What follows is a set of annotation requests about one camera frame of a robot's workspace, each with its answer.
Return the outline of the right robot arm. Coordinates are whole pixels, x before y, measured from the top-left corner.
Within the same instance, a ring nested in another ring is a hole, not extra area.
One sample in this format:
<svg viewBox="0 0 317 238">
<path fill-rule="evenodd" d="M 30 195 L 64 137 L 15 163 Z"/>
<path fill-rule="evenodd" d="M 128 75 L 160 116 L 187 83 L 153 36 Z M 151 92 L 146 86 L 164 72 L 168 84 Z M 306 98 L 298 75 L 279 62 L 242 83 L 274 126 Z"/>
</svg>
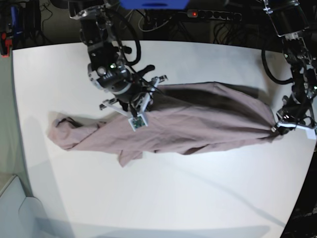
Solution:
<svg viewBox="0 0 317 238">
<path fill-rule="evenodd" d="M 68 1 L 70 18 L 80 21 L 80 39 L 87 46 L 90 63 L 88 77 L 97 88 L 114 95 L 125 112 L 141 111 L 141 104 L 154 89 L 144 75 L 155 69 L 148 65 L 136 72 L 132 67 L 141 59 L 141 44 L 132 25 L 117 11 L 110 9 L 105 0 Z M 120 40 L 113 17 L 120 19 L 129 29 L 136 45 L 136 58 L 128 61 L 132 52 Z"/>
</svg>

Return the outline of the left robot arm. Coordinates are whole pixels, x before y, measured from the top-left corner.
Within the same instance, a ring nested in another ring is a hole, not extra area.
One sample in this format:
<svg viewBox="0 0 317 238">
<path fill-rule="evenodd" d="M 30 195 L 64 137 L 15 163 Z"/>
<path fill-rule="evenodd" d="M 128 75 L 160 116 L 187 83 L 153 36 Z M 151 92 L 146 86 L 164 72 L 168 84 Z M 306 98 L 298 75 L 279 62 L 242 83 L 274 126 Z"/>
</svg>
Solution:
<svg viewBox="0 0 317 238">
<path fill-rule="evenodd" d="M 276 32 L 262 48 L 264 71 L 274 83 L 292 85 L 291 95 L 283 98 L 283 106 L 276 113 L 278 121 L 272 131 L 279 135 L 297 128 L 316 131 L 312 104 L 317 97 L 317 59 L 306 43 L 309 22 L 297 0 L 265 0 L 264 11 Z M 281 39 L 283 55 L 290 65 L 292 77 L 287 80 L 274 77 L 267 65 L 266 48 L 276 37 Z"/>
</svg>

